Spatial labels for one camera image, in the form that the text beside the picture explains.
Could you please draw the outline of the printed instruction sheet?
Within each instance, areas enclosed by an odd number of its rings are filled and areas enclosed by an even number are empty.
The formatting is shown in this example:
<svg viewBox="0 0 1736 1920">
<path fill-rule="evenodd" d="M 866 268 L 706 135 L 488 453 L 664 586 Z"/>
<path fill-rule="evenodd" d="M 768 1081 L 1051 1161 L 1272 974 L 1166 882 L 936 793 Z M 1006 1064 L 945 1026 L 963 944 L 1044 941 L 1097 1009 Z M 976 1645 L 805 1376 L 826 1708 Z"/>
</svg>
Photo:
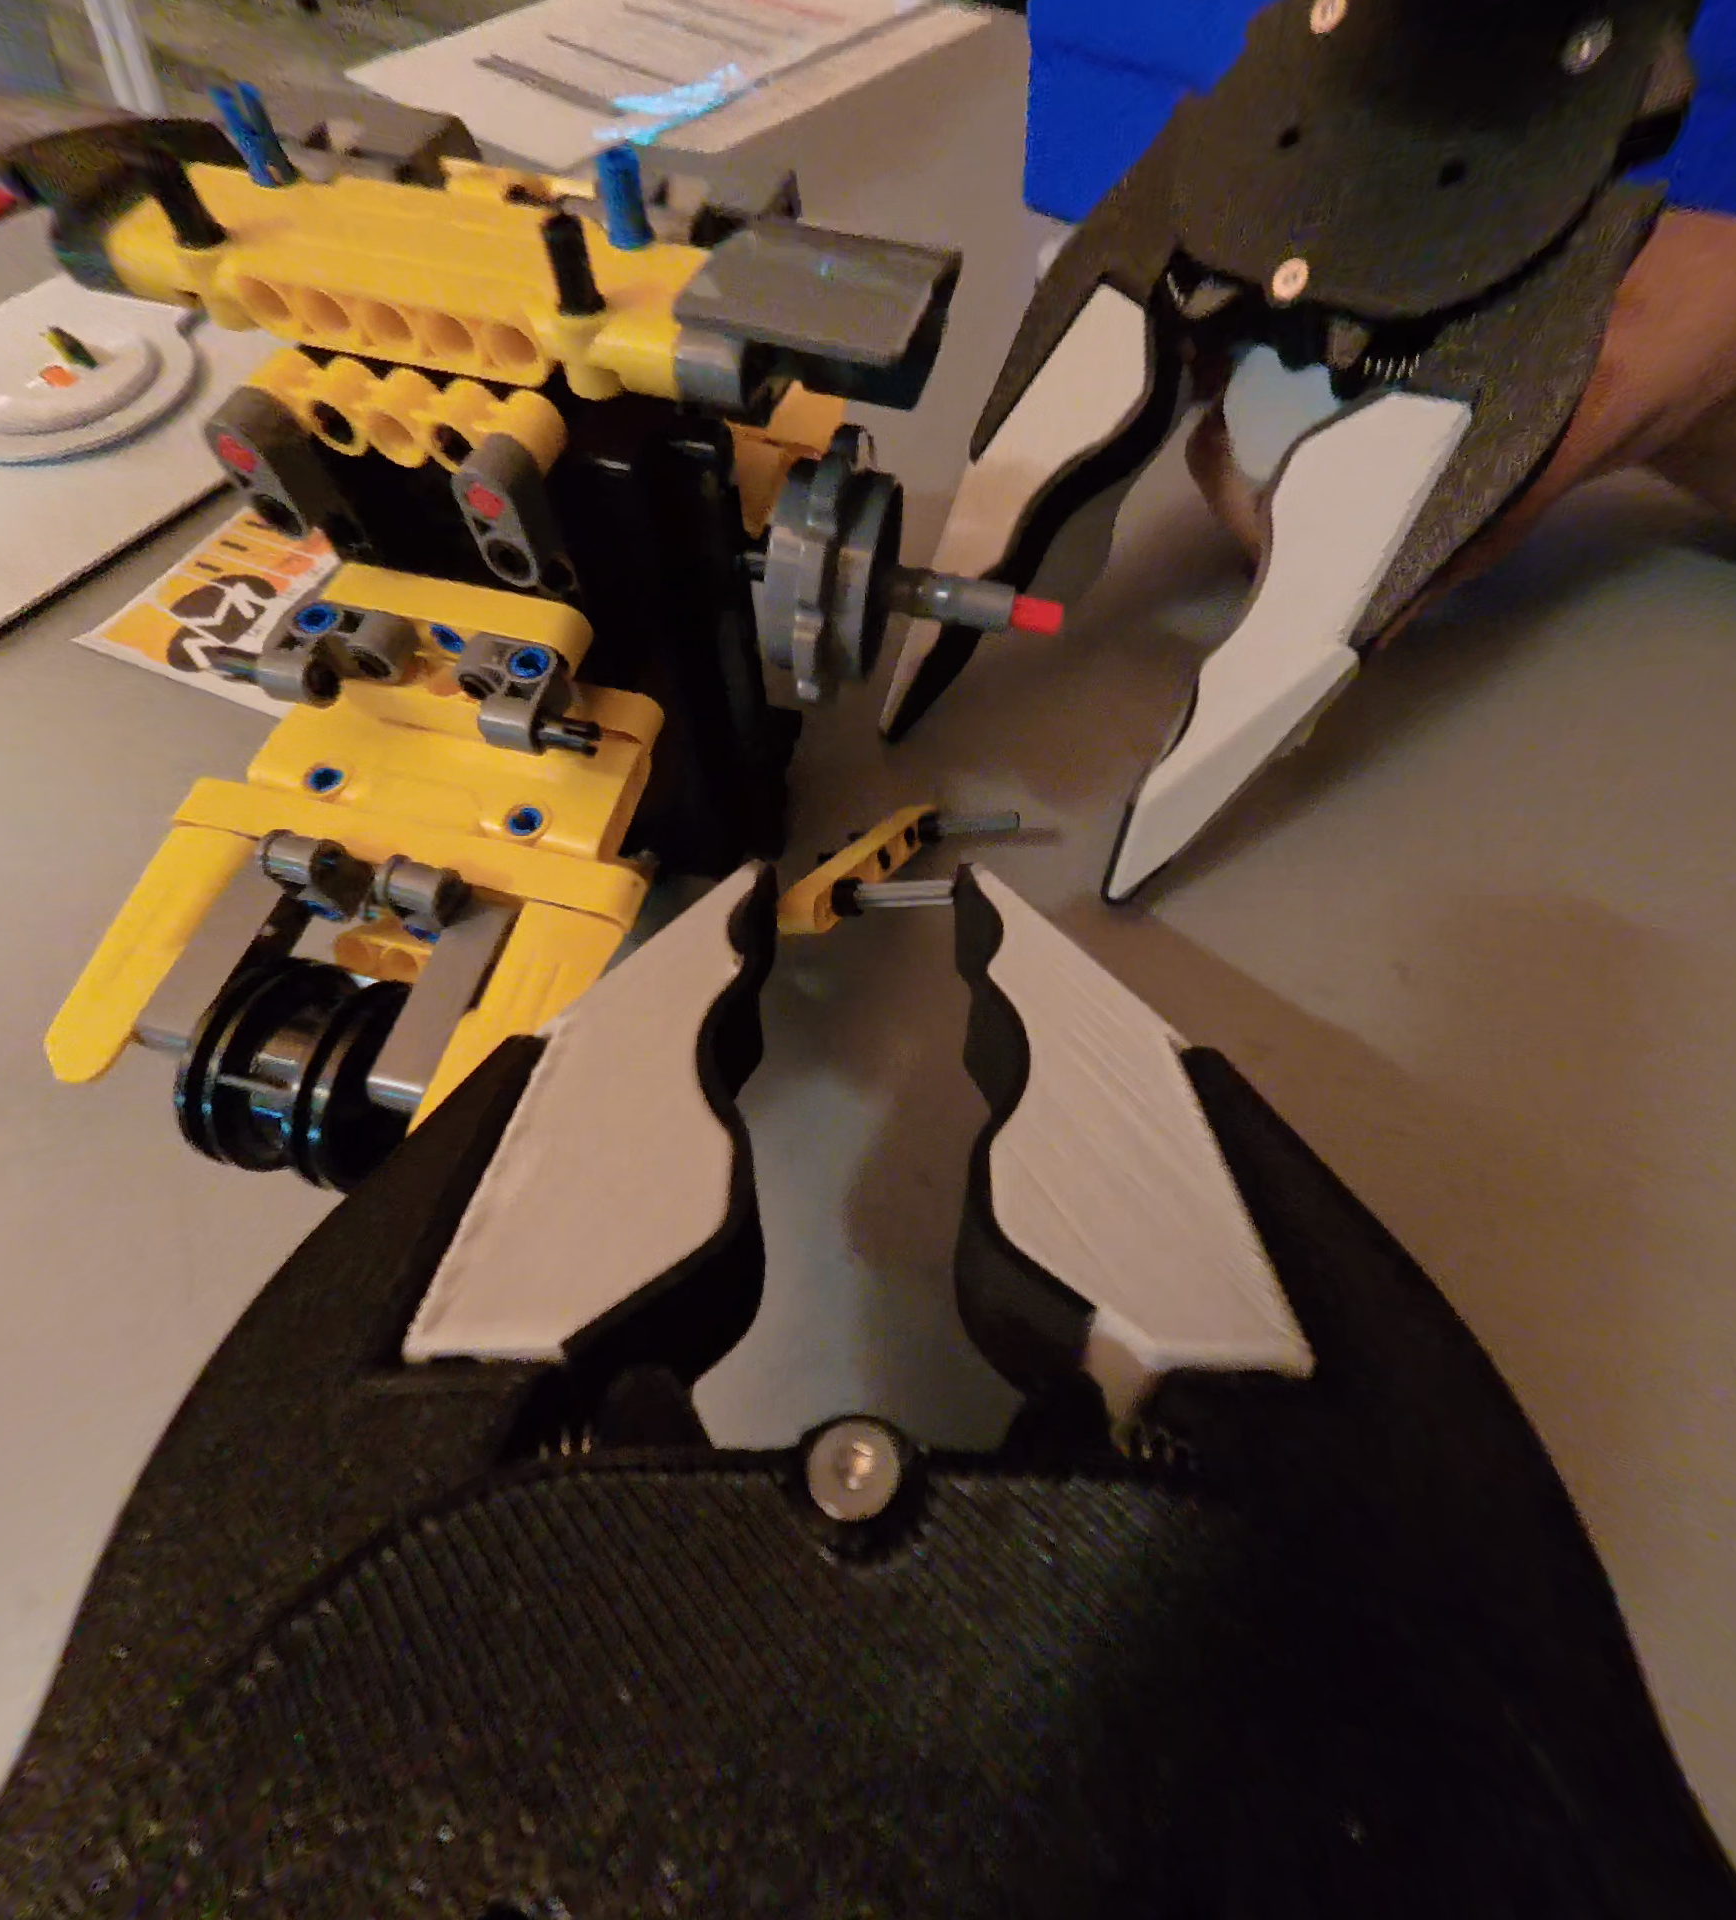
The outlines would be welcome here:
<svg viewBox="0 0 1736 1920">
<path fill-rule="evenodd" d="M 277 721 L 282 703 L 250 680 L 254 663 L 296 607 L 322 596 L 337 569 L 327 537 L 284 537 L 254 510 L 237 510 L 77 642 Z"/>
</svg>

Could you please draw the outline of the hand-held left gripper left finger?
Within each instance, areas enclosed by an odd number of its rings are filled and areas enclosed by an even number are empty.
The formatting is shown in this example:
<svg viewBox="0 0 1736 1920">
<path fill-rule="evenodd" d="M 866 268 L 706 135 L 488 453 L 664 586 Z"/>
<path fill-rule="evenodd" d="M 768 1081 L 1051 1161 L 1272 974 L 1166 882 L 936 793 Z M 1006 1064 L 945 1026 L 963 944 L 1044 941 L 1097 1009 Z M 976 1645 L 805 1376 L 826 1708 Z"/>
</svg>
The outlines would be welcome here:
<svg viewBox="0 0 1736 1920">
<path fill-rule="evenodd" d="M 402 1339 L 409 1365 L 711 1370 L 760 1310 L 779 880 L 746 862 L 554 1017 Z"/>
</svg>

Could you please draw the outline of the yellow and black toy model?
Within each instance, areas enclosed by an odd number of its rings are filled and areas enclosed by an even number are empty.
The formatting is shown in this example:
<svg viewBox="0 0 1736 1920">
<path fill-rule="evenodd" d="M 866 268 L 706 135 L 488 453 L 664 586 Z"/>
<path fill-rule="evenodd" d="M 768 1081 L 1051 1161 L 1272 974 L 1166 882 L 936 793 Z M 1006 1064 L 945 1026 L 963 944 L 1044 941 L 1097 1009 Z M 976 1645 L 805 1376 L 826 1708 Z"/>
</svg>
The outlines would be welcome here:
<svg viewBox="0 0 1736 1920">
<path fill-rule="evenodd" d="M 314 179 L 254 88 L 225 129 L 46 142 L 55 251 L 98 292 L 279 342 L 206 417 L 260 527 L 337 561 L 258 652 L 280 707 L 199 781 L 46 1034 L 86 1085 L 175 1063 L 192 1151 L 362 1184 L 506 1041 L 611 968 L 653 877 L 786 845 L 802 718 L 897 617 L 1057 635 L 1059 601 L 902 565 L 849 403 L 913 408 L 958 252 L 651 202 L 460 157 Z"/>
</svg>

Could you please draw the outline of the blue plastic bin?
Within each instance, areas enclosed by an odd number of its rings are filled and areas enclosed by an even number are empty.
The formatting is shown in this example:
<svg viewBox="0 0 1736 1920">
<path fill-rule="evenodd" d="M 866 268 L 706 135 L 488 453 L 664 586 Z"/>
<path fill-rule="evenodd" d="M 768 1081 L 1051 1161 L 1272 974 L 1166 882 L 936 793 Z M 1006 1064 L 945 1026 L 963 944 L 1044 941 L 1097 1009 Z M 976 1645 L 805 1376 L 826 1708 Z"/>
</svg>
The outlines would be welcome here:
<svg viewBox="0 0 1736 1920">
<path fill-rule="evenodd" d="M 1027 6 L 1025 205 L 1078 222 L 1192 91 L 1240 56 L 1263 2 Z M 1736 2 L 1698 6 L 1692 108 L 1672 150 L 1635 172 L 1678 211 L 1736 218 Z"/>
</svg>

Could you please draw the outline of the person's right hand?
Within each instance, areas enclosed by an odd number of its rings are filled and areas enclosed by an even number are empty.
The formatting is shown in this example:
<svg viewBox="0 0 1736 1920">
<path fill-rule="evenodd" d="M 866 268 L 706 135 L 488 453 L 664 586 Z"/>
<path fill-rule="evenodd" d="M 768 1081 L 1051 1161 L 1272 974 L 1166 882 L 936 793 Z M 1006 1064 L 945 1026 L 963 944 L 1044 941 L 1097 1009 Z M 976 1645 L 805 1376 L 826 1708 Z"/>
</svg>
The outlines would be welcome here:
<svg viewBox="0 0 1736 1920">
<path fill-rule="evenodd" d="M 1552 454 L 1385 640 L 1504 561 L 1569 492 L 1627 469 L 1649 469 L 1736 531 L 1736 217 L 1661 217 L 1619 288 L 1596 368 Z"/>
</svg>

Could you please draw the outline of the yellow perforated toy beam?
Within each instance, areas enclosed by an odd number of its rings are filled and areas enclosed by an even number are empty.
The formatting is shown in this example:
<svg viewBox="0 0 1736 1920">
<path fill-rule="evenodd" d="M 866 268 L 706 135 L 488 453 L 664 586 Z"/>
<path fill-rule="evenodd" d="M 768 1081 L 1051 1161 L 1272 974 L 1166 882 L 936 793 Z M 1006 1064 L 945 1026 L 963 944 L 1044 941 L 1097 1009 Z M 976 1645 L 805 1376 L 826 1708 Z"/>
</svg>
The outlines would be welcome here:
<svg viewBox="0 0 1736 1920">
<path fill-rule="evenodd" d="M 864 912 L 861 891 L 897 877 L 938 839 L 940 809 L 910 805 L 886 815 L 874 829 L 857 832 L 845 847 L 816 859 L 790 885 L 776 906 L 776 932 L 784 938 L 821 938 Z"/>
</svg>

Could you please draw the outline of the white printed paper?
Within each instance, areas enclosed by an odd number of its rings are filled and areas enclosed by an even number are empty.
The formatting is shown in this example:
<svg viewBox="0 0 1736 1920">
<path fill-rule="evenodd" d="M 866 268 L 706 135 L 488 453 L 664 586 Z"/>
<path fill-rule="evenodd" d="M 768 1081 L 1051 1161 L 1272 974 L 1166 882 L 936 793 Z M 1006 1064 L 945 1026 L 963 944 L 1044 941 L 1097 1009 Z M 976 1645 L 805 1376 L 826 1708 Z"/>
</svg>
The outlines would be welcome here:
<svg viewBox="0 0 1736 1920">
<path fill-rule="evenodd" d="M 347 78 L 565 172 L 618 144 L 726 153 L 991 21 L 950 2 L 545 2 Z"/>
</svg>

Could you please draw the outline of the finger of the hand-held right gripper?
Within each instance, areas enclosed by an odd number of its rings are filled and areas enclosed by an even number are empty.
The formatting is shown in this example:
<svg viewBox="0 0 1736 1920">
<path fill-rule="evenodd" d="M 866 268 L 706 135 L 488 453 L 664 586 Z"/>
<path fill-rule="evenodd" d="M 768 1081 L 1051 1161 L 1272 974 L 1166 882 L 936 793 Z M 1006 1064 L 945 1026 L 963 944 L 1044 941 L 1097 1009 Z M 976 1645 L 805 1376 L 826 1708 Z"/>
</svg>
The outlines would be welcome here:
<svg viewBox="0 0 1736 1920">
<path fill-rule="evenodd" d="M 1293 445 L 1255 594 L 1200 665 L 1179 736 L 1131 793 L 1104 901 L 1131 901 L 1187 852 L 1355 678 L 1363 617 L 1470 420 L 1465 400 L 1387 393 Z"/>
<path fill-rule="evenodd" d="M 1063 631 L 1189 407 L 1176 333 L 1163 285 L 1034 288 L 928 565 L 968 590 L 910 622 L 880 709 L 884 741 L 920 723 L 980 642 Z"/>
</svg>

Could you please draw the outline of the white round device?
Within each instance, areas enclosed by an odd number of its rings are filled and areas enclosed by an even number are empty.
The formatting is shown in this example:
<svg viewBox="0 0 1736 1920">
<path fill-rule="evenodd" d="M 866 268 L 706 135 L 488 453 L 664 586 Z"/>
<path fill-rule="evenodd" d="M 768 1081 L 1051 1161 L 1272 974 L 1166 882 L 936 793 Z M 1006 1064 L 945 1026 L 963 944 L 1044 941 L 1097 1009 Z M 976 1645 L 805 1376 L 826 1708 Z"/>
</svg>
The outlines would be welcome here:
<svg viewBox="0 0 1736 1920">
<path fill-rule="evenodd" d="M 98 328 L 81 364 L 0 337 L 0 467 L 73 460 L 128 445 L 197 391 L 199 348 L 183 330 Z"/>
</svg>

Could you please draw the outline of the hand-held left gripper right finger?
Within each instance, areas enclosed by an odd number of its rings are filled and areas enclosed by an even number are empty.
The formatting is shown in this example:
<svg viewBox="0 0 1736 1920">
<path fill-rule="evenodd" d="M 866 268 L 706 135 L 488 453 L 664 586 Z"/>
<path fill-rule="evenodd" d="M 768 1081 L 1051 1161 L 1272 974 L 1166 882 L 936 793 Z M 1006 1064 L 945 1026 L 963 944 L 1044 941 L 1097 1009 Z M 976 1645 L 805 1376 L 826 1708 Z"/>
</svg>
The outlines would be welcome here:
<svg viewBox="0 0 1736 1920">
<path fill-rule="evenodd" d="M 1025 1394 L 1139 1423 L 1176 1376 L 1316 1361 L 1192 1085 L 1191 1044 L 987 867 L 953 882 L 985 1118 L 954 1255 L 978 1353 Z"/>
</svg>

